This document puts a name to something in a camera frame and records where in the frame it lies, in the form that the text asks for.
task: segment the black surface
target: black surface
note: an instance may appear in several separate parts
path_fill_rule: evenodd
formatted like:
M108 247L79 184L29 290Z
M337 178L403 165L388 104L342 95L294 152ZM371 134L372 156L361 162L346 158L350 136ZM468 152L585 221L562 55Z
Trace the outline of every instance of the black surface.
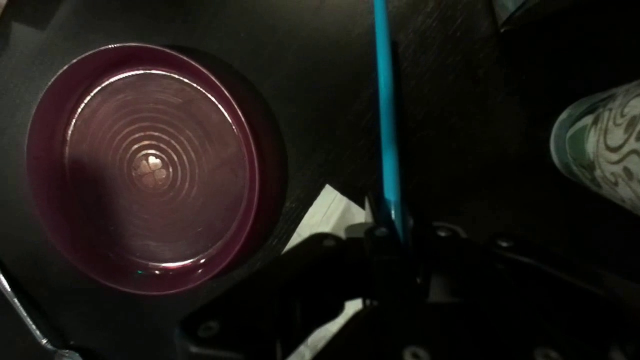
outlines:
M288 202L271 247L278 248L324 183L349 194L368 186L368 2L63 0L46 12L12 24L2 16L0 26L0 257L43 318L76 345L106 360L172 359L176 321L260 258L168 298L120 294L79 275L29 206L22 150L39 95L68 61L110 42L225 58L271 102L288 146ZM504 36L484 0L395 0L392 18L414 219L456 223L480 240L517 233L640 278L638 219L562 178L548 156L562 109L640 78L640 9L588 2ZM0 351L9 360L37 355L5 305Z

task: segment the patterned cup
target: patterned cup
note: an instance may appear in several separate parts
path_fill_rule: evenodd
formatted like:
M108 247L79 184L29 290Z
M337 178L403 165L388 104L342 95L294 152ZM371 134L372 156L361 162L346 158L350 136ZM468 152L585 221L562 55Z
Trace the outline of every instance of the patterned cup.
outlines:
M640 215L640 83L567 109L551 150L569 178Z

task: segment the bowl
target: bowl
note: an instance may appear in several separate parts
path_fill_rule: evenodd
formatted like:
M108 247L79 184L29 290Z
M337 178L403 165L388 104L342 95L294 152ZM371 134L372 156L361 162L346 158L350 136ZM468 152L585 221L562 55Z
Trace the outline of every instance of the bowl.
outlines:
M260 95L151 45L88 52L35 109L26 177L46 238L135 294L194 288L255 254L278 221L286 156Z

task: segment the concentric ripples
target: concentric ripples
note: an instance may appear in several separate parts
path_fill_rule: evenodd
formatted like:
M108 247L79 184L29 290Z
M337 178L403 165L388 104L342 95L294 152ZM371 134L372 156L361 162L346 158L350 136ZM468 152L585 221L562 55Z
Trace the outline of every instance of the concentric ripples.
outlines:
M101 244L160 264L225 243L248 184L230 120L164 72L130 72L94 91L68 130L66 170Z

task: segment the blue pole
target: blue pole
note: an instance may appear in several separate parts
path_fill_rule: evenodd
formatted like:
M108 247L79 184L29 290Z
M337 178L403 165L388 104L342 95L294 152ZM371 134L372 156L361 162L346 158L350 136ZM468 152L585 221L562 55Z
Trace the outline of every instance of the blue pole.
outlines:
M397 89L395 89L395 61L388 26L387 0L375 2L375 31L377 31L377 72L379 72L379 118L381 118L381 150L382 150L382 196L388 215L397 226L403 243L407 243L407 215L401 188L401 161L397 145Z

